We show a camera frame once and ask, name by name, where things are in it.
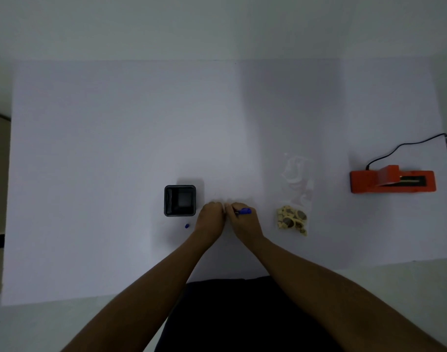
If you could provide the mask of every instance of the black container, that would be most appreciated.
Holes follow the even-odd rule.
[[[166,216],[194,216],[196,214],[196,187],[194,185],[167,185],[163,211]]]

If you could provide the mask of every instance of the person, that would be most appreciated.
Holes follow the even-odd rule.
[[[361,286],[264,237],[257,212],[210,202],[195,230],[110,301],[63,349],[143,351],[165,323],[156,351],[447,351]],[[270,274],[186,284],[226,218]]]

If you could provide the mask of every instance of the plastic bag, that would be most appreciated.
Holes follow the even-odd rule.
[[[314,163],[311,159],[285,153],[285,167],[280,174],[282,193],[277,208],[279,229],[295,229],[308,235],[314,189]]]

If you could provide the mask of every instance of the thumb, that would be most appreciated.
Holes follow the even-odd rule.
[[[235,222],[237,220],[237,216],[235,215],[232,205],[225,203],[225,211],[227,212],[227,216],[230,218],[231,222]]]

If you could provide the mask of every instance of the marker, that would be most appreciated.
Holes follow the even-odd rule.
[[[247,215],[251,213],[251,209],[249,207],[244,207],[241,210],[234,210],[236,215]]]

